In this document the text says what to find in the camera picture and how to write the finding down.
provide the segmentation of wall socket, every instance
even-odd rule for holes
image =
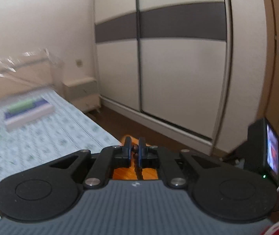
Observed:
[[[81,59],[76,59],[75,62],[76,62],[77,67],[82,67],[83,62]]]

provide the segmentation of patterned bedsheet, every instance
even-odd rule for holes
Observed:
[[[33,97],[46,99],[55,106],[55,112],[7,132],[3,122],[6,107]],[[120,142],[51,89],[0,102],[0,181],[80,149],[99,153],[112,145],[120,145]]]

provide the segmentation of gray stripe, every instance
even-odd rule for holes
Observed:
[[[96,42],[136,39],[136,12],[95,25]]]
[[[227,39],[224,2],[174,5],[140,14],[141,38]]]

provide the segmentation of baseboard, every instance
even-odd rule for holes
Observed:
[[[196,149],[206,155],[211,154],[212,144],[209,141],[201,139],[195,135],[189,134],[183,130],[175,128],[162,121],[154,119],[146,114],[142,114],[136,110],[125,107],[105,97],[101,97],[102,104],[137,123],[140,123],[156,132],[159,132],[173,140],[176,140],[190,148]]]
[[[215,147],[212,149],[212,152],[211,152],[211,155],[215,156],[215,157],[223,157],[223,156],[225,156],[227,154],[229,154],[229,153],[225,152],[225,151],[223,151],[221,149],[215,148]]]

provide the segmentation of gray platform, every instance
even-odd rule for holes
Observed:
[[[66,214],[41,223],[0,220],[0,235],[259,235],[268,220],[232,224],[201,212],[183,190],[161,180],[111,180],[85,191]]]

